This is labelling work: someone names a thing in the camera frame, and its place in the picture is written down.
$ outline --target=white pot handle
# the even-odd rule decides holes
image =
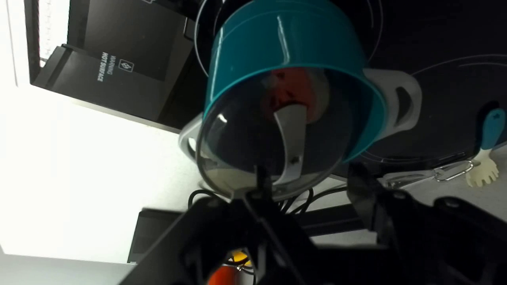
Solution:
[[[400,131],[410,130],[419,120],[422,106],[422,90],[417,80],[411,75],[397,70],[380,70],[364,68],[363,72],[384,95],[387,103],[387,121],[384,131],[377,140]],[[400,113],[400,99],[396,89],[404,88],[410,96],[410,107],[407,113],[398,118]]]
[[[192,121],[183,127],[182,131],[179,133],[178,137],[178,145],[179,148],[183,151],[183,153],[190,158],[194,163],[196,161],[195,150],[190,146],[189,140],[193,138],[197,141],[197,136],[199,135],[199,131],[201,130],[202,125],[202,113],[197,115]]]

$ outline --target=black stovetop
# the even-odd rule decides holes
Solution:
[[[412,130],[358,157],[386,173],[436,167],[478,150],[484,112],[507,108],[507,29],[502,1],[333,1],[353,22],[370,67],[412,74],[423,91]],[[507,141],[504,131],[499,144]],[[347,165],[333,174],[347,176]]]

